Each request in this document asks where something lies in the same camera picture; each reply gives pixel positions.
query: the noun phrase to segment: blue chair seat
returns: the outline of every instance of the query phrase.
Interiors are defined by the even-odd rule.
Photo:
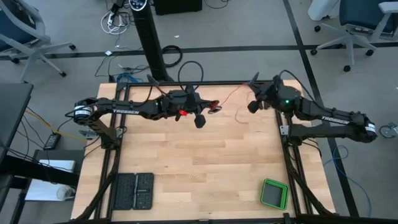
[[[390,0],[341,0],[340,24],[342,26],[351,24],[375,30],[384,16],[379,4],[388,1]],[[383,32],[392,33],[394,28],[394,20],[390,17]]]
[[[25,23],[30,25],[32,28],[36,27],[30,21],[29,22],[26,21]],[[0,34],[5,35],[6,37],[18,41],[22,44],[29,43],[36,39],[36,37],[21,30],[18,26],[15,26],[11,22],[11,20],[8,19],[4,11],[0,11]],[[3,52],[11,48],[12,47],[10,45],[0,40],[0,52]]]

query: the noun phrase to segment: white cable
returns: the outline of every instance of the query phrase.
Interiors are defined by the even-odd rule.
[[[121,15],[119,15],[119,26],[115,26],[115,27],[111,28],[111,26],[108,25],[108,31],[105,30],[104,25],[103,25],[104,24],[104,19],[106,18],[106,16],[110,15],[110,13],[111,13],[111,11],[108,11],[101,19],[101,28],[102,28],[102,30],[105,33],[111,34],[111,35],[119,35],[119,34],[124,33],[127,30],[128,26],[127,26],[127,24],[123,23]]]

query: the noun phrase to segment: red part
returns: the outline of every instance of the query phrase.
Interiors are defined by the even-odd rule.
[[[183,110],[180,110],[179,112],[180,112],[180,115],[182,115],[182,116],[186,116],[188,114],[186,111],[183,111]]]

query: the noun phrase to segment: black box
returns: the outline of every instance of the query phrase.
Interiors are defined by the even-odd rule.
[[[157,15],[201,11],[202,0],[154,0]]]

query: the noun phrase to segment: floor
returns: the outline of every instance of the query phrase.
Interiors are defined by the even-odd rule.
[[[68,74],[62,78],[43,62],[37,62],[30,70],[26,81],[34,84],[29,106],[53,126],[65,121],[64,114],[73,109],[78,100],[96,96],[100,83],[106,77],[94,77],[94,73],[104,59],[100,52],[115,51],[115,35],[105,34],[100,27],[100,19],[106,13],[104,0],[28,0],[44,18],[46,31],[53,43],[73,42],[77,52],[92,53],[69,57],[70,49],[56,52],[54,63]],[[209,4],[220,6],[219,0],[208,0]],[[345,73],[345,49],[320,50],[316,56],[310,55],[311,45],[322,44],[333,35],[326,31],[315,33],[313,27],[321,22],[311,21],[307,10],[310,0],[231,0],[224,9],[211,9],[203,5],[203,10],[195,13],[154,16],[162,46],[177,45],[187,49],[183,62],[196,60],[205,69],[205,80],[248,80],[256,72],[260,79],[271,79],[283,69],[288,69],[308,88],[319,91],[327,107],[340,110],[366,113],[378,126],[396,121],[396,96],[398,76],[396,75],[395,47],[378,48],[372,57],[366,57],[365,49],[355,49],[356,66]],[[338,19],[325,20],[327,24],[339,27]],[[130,27],[121,35],[119,45],[130,49],[141,47],[136,29]],[[166,62],[178,57],[165,56]],[[0,82],[17,82],[25,61],[14,65],[0,56]],[[120,56],[113,60],[111,73],[121,72],[118,64],[135,67],[146,64],[142,55]],[[108,61],[99,70],[99,75],[107,74]],[[179,67],[168,69],[176,79]],[[146,73],[138,75],[144,78]],[[199,79],[199,71],[194,65],[184,68],[182,80]],[[29,123],[46,140],[50,131],[36,119],[27,116]],[[81,129],[74,123],[67,123],[62,131],[78,135]],[[28,128],[31,139],[38,141],[35,133]],[[331,149],[324,139],[319,139],[323,160],[331,158]],[[337,145],[349,149],[349,157],[343,161],[349,177],[366,189],[372,205],[372,217],[398,218],[395,212],[398,200],[395,195],[397,139],[379,136],[371,144],[362,144],[346,139],[336,139]],[[83,142],[62,138],[59,149],[81,149]],[[17,134],[12,148],[26,152],[26,138]],[[39,147],[30,144],[29,154]],[[336,211],[349,215],[336,169],[332,163],[325,167]],[[353,182],[349,183],[359,215],[366,217],[369,205],[364,192]],[[11,190],[6,204],[0,213],[1,223],[8,223],[19,191]],[[73,202],[27,202],[20,223],[57,223],[70,217]]]

